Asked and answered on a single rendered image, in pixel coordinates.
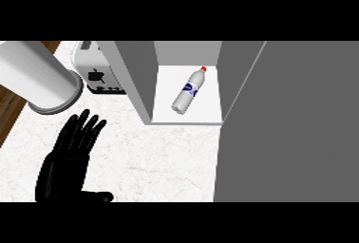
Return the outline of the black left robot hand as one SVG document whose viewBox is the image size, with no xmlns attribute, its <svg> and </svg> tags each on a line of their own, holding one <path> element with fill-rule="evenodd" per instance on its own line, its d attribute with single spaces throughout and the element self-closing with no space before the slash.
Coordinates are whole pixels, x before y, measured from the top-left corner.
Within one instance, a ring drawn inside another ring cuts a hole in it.
<svg viewBox="0 0 359 243">
<path fill-rule="evenodd" d="M 53 149 L 41 163 L 35 184 L 36 202 L 110 202 L 110 192 L 82 190 L 90 162 L 90 153 L 98 132 L 106 125 L 85 109 L 72 115 L 60 130 Z"/>
</svg>

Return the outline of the clear water bottle red cap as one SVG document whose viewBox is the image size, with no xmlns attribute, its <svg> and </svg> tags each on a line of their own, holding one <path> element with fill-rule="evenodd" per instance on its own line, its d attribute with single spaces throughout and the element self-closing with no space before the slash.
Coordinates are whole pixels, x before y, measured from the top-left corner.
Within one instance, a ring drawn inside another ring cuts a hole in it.
<svg viewBox="0 0 359 243">
<path fill-rule="evenodd" d="M 206 68 L 202 66 L 189 76 L 187 82 L 171 104 L 172 110 L 183 115 L 205 82 Z"/>
</svg>

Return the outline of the grey open cabinet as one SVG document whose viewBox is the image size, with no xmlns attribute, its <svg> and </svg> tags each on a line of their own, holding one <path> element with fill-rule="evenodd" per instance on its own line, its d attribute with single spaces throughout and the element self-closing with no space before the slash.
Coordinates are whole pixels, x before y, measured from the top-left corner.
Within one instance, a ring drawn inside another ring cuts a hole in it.
<svg viewBox="0 0 359 243">
<path fill-rule="evenodd" d="M 220 125 L 264 41 L 100 41 L 146 125 Z"/>
</svg>

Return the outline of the dark grey cabinet door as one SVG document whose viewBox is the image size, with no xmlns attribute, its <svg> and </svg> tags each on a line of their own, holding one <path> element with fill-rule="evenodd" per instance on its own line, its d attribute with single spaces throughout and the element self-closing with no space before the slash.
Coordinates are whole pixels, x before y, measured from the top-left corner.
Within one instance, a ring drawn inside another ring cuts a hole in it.
<svg viewBox="0 0 359 243">
<path fill-rule="evenodd" d="M 270 42 L 220 130 L 217 201 L 359 201 L 359 42 Z"/>
</svg>

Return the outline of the white cylindrical canister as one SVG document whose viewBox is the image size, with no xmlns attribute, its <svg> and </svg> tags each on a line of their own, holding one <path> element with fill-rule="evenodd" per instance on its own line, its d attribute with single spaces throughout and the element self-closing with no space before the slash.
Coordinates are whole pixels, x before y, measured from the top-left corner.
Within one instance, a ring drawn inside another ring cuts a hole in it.
<svg viewBox="0 0 359 243">
<path fill-rule="evenodd" d="M 42 115 L 73 105 L 84 86 L 79 75 L 64 68 L 39 41 L 0 41 L 0 85 Z"/>
</svg>

